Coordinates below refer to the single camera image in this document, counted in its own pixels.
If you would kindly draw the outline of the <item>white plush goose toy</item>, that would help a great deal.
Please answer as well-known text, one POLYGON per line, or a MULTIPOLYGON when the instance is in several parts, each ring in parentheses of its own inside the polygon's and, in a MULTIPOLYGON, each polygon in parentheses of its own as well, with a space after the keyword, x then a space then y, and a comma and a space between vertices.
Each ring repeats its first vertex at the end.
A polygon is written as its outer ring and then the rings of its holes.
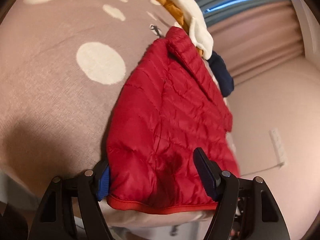
POLYGON ((200 55, 209 59, 214 40, 207 30, 204 16, 195 0, 156 0, 174 17, 176 22, 189 35, 200 55))

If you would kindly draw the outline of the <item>white wall power strip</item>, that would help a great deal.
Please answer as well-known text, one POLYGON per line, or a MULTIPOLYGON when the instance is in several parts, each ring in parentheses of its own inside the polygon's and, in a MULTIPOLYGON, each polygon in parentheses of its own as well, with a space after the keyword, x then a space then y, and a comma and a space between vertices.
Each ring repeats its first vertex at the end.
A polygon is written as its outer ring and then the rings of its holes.
POLYGON ((277 165, 279 167, 284 167, 287 165, 287 154, 280 136, 280 133, 277 128, 273 128, 269 131, 274 152, 277 158, 277 165))

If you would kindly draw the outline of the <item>folded navy garment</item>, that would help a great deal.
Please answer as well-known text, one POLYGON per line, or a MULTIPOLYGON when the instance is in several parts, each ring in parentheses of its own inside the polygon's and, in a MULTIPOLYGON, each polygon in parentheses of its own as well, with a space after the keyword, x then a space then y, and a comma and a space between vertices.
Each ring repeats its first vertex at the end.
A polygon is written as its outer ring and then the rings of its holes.
POLYGON ((227 70, 224 60, 219 54, 212 51, 212 55, 207 62, 219 84, 222 96, 227 98, 234 90, 234 80, 227 70))

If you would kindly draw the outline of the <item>pink curtain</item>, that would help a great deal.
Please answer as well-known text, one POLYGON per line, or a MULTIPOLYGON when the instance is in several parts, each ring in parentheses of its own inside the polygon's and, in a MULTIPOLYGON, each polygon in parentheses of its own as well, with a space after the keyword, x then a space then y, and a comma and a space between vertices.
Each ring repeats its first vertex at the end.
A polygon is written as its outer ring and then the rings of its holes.
POLYGON ((207 28, 213 50, 223 58, 236 84, 304 55, 291 0, 249 9, 207 28))

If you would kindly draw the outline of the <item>polka dot brown bedspread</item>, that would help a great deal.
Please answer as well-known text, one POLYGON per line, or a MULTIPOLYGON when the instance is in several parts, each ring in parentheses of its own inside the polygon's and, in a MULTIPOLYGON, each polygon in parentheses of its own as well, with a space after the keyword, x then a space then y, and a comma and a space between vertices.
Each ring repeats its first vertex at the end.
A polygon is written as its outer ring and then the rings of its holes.
POLYGON ((156 0, 6 0, 1 170, 34 196, 106 156, 122 86, 178 23, 156 0))

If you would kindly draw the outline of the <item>red puffer jacket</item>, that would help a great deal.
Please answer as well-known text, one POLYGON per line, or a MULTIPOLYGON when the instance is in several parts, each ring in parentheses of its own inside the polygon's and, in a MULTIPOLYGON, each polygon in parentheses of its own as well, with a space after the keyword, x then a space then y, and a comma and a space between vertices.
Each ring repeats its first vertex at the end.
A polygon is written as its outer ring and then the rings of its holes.
POLYGON ((185 31, 172 27, 146 50, 112 114, 106 152, 117 210, 154 215, 213 210, 193 162, 200 147, 234 175, 226 134, 233 117, 185 31))

